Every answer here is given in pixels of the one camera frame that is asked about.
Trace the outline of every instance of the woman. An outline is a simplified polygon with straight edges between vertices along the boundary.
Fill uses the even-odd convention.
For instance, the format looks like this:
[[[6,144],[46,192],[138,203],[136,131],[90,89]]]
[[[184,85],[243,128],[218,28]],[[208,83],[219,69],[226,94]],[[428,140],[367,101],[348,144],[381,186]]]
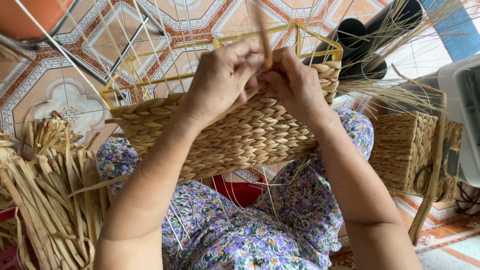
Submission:
[[[102,146],[97,166],[105,180],[135,170],[103,225],[96,269],[160,269],[162,254],[167,269],[327,269],[342,221],[358,269],[421,269],[395,204],[366,161],[370,122],[330,109],[317,72],[292,48],[274,51],[272,71],[257,79],[313,131],[318,150],[289,163],[246,209],[199,182],[177,185],[196,136],[236,99],[246,101],[244,88],[256,85],[263,62],[253,41],[204,55],[186,99],[138,166],[125,141]]]

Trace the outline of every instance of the hand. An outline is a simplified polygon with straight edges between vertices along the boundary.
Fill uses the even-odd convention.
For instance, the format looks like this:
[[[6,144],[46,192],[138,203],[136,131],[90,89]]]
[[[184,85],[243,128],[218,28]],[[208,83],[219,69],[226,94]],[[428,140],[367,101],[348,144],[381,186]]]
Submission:
[[[291,47],[275,50],[272,71],[258,75],[258,80],[268,82],[267,97],[282,101],[295,119],[310,128],[331,115],[317,71],[302,64]]]
[[[247,101],[245,88],[255,87],[264,62],[258,41],[244,40],[202,55],[197,73],[179,111],[201,131],[233,102]]]

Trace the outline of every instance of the floral dress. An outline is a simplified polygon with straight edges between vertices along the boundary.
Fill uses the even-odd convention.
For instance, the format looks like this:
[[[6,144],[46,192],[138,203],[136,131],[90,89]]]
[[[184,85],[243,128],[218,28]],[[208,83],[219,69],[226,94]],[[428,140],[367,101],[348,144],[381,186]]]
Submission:
[[[345,108],[336,112],[368,159],[370,121]],[[112,139],[98,151],[96,164],[110,180],[131,173],[139,161],[126,139]],[[116,194],[122,185],[110,189]],[[286,165],[247,208],[198,181],[178,184],[162,223],[163,259],[167,269],[327,269],[329,251],[341,247],[342,222],[317,149]]]

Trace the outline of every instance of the woman's right hand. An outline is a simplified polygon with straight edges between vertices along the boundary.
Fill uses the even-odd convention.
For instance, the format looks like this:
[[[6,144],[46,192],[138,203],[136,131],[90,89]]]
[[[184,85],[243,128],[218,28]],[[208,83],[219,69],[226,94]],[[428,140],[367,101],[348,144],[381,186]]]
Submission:
[[[317,71],[300,62],[291,47],[274,50],[272,71],[257,79],[269,84],[267,97],[282,101],[295,119],[310,128],[338,117],[325,101]]]

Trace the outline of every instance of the woven basket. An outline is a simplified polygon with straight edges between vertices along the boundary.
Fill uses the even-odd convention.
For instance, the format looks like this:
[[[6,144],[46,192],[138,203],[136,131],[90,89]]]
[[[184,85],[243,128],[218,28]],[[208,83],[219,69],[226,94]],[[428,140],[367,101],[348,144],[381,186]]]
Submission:
[[[328,61],[312,67],[318,71],[322,92],[331,106],[341,63]],[[111,109],[113,122],[143,156],[155,143],[162,127],[170,122],[182,95]],[[198,135],[180,172],[179,182],[300,159],[316,145],[313,133],[306,126],[293,119],[280,101],[265,98],[264,90],[260,90],[246,104]]]
[[[432,146],[437,117],[418,111],[370,119],[374,143],[369,163],[385,186],[408,195],[423,196],[432,172]],[[463,125],[446,121],[444,140],[450,142],[442,158],[445,173],[438,184],[440,201],[453,201],[458,179],[458,152]]]

